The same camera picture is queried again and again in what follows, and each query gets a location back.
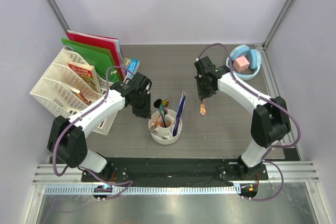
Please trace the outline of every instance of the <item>pink cube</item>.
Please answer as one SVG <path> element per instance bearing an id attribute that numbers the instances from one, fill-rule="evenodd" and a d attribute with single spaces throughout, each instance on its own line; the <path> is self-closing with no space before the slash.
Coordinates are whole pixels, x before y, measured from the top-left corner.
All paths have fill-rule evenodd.
<path id="1" fill-rule="evenodd" d="M 246 57 L 241 56 L 241 57 L 238 57 L 233 62 L 233 66 L 237 70 L 238 73 L 241 73 L 248 69 L 248 67 L 250 66 L 250 62 L 248 62 Z"/>

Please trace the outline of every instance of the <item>white container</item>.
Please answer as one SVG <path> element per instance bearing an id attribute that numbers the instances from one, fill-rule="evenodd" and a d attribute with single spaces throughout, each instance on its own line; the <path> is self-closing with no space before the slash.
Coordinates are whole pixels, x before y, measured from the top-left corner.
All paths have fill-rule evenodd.
<path id="1" fill-rule="evenodd" d="M 152 127 L 154 121 L 156 121 L 156 119 L 158 119 L 159 117 L 159 112 L 156 111 L 154 114 L 152 114 L 152 118 L 148 121 L 148 129 L 150 127 Z M 163 145 L 168 145 L 168 144 L 172 144 L 172 143 L 175 143 L 180 135 L 181 135 L 181 132 L 182 132 L 182 119 L 180 119 L 180 122 L 179 122 L 179 127 L 177 129 L 177 135 L 175 137 L 173 137 L 173 130 L 174 130 L 174 127 L 175 127 L 175 123 L 176 123 L 176 112 L 173 111 L 173 110 L 168 110 L 168 114 L 166 115 L 167 119 L 170 121 L 172 121 L 172 124 L 168 127 L 168 128 L 163 128 L 161 126 L 157 126 L 157 128 L 155 129 L 155 131 L 157 131 L 158 133 L 160 133 L 161 135 L 165 136 L 166 138 L 168 139 L 163 139 L 162 137 L 156 135 L 156 134 L 153 134 L 153 133 L 150 133 L 152 138 L 159 144 L 163 144 Z"/>
<path id="2" fill-rule="evenodd" d="M 78 53 L 63 49 L 30 92 L 37 101 L 56 117 L 62 115 L 63 117 L 68 118 L 87 108 L 85 103 L 64 87 L 59 81 L 67 82 L 74 88 L 79 89 L 90 102 L 95 102 L 102 97 L 102 94 L 94 92 L 68 67 L 69 61 L 88 64 Z M 105 94 L 106 82 L 100 77 L 99 84 L 103 94 Z M 106 118 L 103 122 L 97 125 L 93 131 L 107 135 L 116 115 L 117 113 L 114 113 Z"/>

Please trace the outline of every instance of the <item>blue headphones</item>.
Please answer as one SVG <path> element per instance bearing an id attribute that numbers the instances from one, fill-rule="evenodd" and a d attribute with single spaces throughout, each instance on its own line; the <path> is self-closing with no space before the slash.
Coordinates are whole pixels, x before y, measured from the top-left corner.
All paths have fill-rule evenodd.
<path id="1" fill-rule="evenodd" d="M 241 74 L 234 71 L 235 74 L 243 81 L 253 79 L 261 69 L 261 55 L 257 49 L 250 49 L 246 45 L 241 45 L 233 49 L 230 55 L 232 62 L 235 61 L 235 59 L 237 59 L 239 56 L 247 55 L 248 61 L 250 62 L 250 69 L 255 70 L 253 74 Z M 226 59 L 226 66 L 229 67 L 229 57 Z"/>

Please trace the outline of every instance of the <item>green folder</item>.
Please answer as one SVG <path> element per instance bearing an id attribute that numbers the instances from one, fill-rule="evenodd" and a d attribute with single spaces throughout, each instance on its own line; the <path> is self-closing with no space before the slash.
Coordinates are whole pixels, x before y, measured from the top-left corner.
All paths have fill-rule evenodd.
<path id="1" fill-rule="evenodd" d="M 112 56 L 109 56 L 111 54 L 109 49 L 94 47 L 64 38 L 62 38 L 62 43 L 63 45 L 72 48 L 74 52 L 79 53 L 89 65 L 94 66 L 97 74 L 104 80 L 106 70 L 109 67 L 116 65 L 114 61 L 111 62 L 113 59 L 111 59 Z M 111 82 L 120 81 L 121 78 L 118 71 L 116 71 L 116 73 L 110 74 L 109 80 Z"/>

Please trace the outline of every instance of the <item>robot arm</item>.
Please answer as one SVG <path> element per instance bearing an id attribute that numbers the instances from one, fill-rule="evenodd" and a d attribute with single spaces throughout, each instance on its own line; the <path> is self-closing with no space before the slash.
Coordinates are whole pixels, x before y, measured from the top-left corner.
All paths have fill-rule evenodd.
<path id="1" fill-rule="evenodd" d="M 197 69 L 195 79 L 200 99 L 211 97 L 219 90 L 239 102 L 252 115 L 251 136 L 253 140 L 238 158 L 238 164 L 241 167 L 240 173 L 243 177 L 253 175 L 268 149 L 289 133 L 291 128 L 286 114 L 250 94 L 247 89 L 274 101 L 285 109 L 287 109 L 286 102 L 281 97 L 273 99 L 260 93 L 236 76 L 239 82 L 246 87 L 244 89 L 233 79 L 229 68 L 226 66 L 216 68 L 209 57 L 196 61 L 195 67 Z"/>
<path id="2" fill-rule="evenodd" d="M 102 155 L 87 149 L 86 138 L 103 120 L 128 105 L 132 106 L 132 112 L 135 116 L 150 118 L 151 95 L 149 89 L 151 84 L 149 78 L 136 73 L 127 83 L 119 81 L 113 84 L 107 97 L 100 98 L 85 110 L 68 119 L 62 116 L 57 117 L 51 128 L 48 150 L 54 151 L 55 142 L 64 128 L 80 117 L 81 120 L 75 122 L 61 139 L 57 149 L 57 158 L 70 168 L 78 166 L 87 168 L 97 173 L 102 179 L 107 179 L 111 174 L 111 165 L 108 165 Z"/>

